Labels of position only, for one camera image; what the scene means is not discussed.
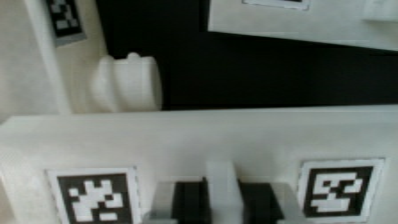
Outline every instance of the white cylinder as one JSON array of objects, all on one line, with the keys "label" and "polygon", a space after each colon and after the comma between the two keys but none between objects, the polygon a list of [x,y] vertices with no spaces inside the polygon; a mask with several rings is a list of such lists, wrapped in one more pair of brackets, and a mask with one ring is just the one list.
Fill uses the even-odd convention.
[{"label": "white cylinder", "polygon": [[90,93],[103,112],[161,110],[161,84],[156,60],[131,53],[113,60],[103,57]]}]

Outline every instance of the black background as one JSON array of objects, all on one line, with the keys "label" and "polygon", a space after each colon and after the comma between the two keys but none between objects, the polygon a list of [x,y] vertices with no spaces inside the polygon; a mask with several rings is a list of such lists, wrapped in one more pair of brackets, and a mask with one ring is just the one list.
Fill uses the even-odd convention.
[{"label": "black background", "polygon": [[97,7],[110,55],[156,58],[165,110],[398,103],[394,52],[207,32],[207,0]]}]

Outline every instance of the black tab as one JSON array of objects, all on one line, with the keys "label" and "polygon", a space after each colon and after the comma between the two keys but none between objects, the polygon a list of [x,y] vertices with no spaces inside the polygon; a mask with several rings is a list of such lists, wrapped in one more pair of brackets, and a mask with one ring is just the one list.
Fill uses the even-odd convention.
[{"label": "black tab", "polygon": [[177,182],[172,199],[172,219],[177,224],[211,224],[207,181]]},{"label": "black tab", "polygon": [[268,183],[241,183],[243,224],[277,224],[284,219],[273,190]]}]

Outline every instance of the white plastic part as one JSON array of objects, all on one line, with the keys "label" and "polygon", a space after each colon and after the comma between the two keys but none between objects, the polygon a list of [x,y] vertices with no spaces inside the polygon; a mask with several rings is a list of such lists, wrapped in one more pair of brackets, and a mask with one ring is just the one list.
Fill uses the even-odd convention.
[{"label": "white plastic part", "polygon": [[[23,80],[28,85],[31,84],[33,86],[39,83],[40,86],[37,86],[39,90],[35,91],[30,91],[31,86],[24,88],[28,91],[23,91],[19,86],[12,86],[14,88],[10,89],[17,89],[19,92],[30,94],[26,99],[33,98],[35,100],[28,101],[23,99],[21,102],[12,102],[10,105],[14,104],[17,109],[10,111],[10,114],[37,114],[47,113],[47,111],[58,114],[158,111],[161,109],[161,85],[156,61],[151,57],[140,58],[136,54],[129,54],[126,60],[113,60],[106,56],[95,1],[76,1],[87,38],[62,46],[55,44],[56,38],[53,37],[51,20],[46,13],[46,1],[17,1],[21,1],[21,5],[24,4],[24,12],[17,9],[17,19],[28,18],[23,21],[26,24],[17,27],[23,27],[21,30],[30,33],[26,35],[28,40],[19,37],[15,37],[15,40],[28,42],[28,47],[23,48],[23,51],[26,48],[37,51],[33,52],[37,55],[28,60],[28,62],[33,62],[33,66],[24,66],[28,70],[21,73],[35,72],[39,74],[28,74],[33,77],[31,79],[35,79],[31,82],[24,78]],[[8,21],[5,20],[8,24],[3,24],[3,26],[14,26],[14,17],[7,16],[7,19],[10,19]],[[3,96],[7,97],[10,93],[12,91],[7,90]],[[37,110],[35,105],[28,107],[24,101],[37,101],[46,106]]]},{"label": "white plastic part", "polygon": [[396,0],[312,0],[307,10],[248,5],[241,0],[209,4],[209,31],[398,50],[398,24],[364,20],[394,20]]},{"label": "white plastic part", "polygon": [[131,53],[124,60],[104,56],[90,80],[90,93],[104,112],[158,111],[161,84],[152,57]]},{"label": "white plastic part", "polygon": [[286,183],[271,183],[271,190],[277,197],[277,203],[282,209],[284,220],[277,224],[310,224],[302,214],[298,206],[296,195]]},{"label": "white plastic part", "polygon": [[156,193],[152,197],[152,208],[149,213],[149,220],[166,220],[172,215],[172,197],[174,197],[174,183],[158,183]]},{"label": "white plastic part", "polygon": [[15,224],[12,208],[8,204],[8,198],[3,190],[3,179],[0,179],[0,223],[1,224]]},{"label": "white plastic part", "polygon": [[206,174],[213,223],[239,224],[243,200],[232,163],[229,161],[207,161]]},{"label": "white plastic part", "polygon": [[296,190],[303,161],[383,157],[367,224],[396,223],[396,136],[398,106],[14,117],[0,127],[14,218],[58,223],[46,169],[136,166],[145,214],[156,183],[200,180],[213,158],[232,161],[243,182],[282,182]]},{"label": "white plastic part", "polygon": [[0,123],[12,115],[56,114],[58,104],[23,0],[0,1]]},{"label": "white plastic part", "polygon": [[369,21],[398,22],[398,1],[365,0],[362,18]]}]

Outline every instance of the white wall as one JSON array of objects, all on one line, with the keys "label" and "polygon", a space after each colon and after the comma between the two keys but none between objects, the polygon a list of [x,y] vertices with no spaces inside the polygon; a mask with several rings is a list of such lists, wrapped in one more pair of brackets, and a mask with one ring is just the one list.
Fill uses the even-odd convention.
[{"label": "white wall", "polygon": [[24,4],[60,114],[95,112],[97,108],[87,94],[87,80],[106,53],[95,1],[76,1],[87,39],[58,48],[42,1],[24,0]]},{"label": "white wall", "polygon": [[[374,1],[387,5],[396,1]],[[365,0],[310,0],[309,10],[211,0],[209,31],[398,50],[398,26],[362,20]]]},{"label": "white wall", "polygon": [[55,114],[56,104],[23,0],[0,1],[0,123]]},{"label": "white wall", "polygon": [[145,212],[156,181],[200,178],[209,159],[234,162],[243,181],[296,189],[303,161],[385,158],[367,224],[390,224],[396,136],[398,106],[14,118],[0,128],[0,164],[19,223],[56,223],[46,169],[135,165]]}]

